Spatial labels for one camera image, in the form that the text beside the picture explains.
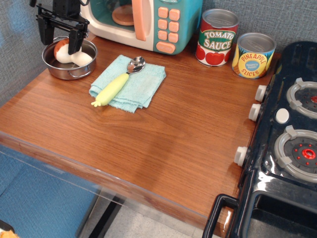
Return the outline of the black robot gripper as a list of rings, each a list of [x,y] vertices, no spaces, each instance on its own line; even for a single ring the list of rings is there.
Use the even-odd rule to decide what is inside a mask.
[[[78,52],[88,34],[89,21],[80,15],[88,0],[54,0],[51,5],[36,3],[40,39],[44,45],[53,42],[54,29],[70,32],[68,53]]]

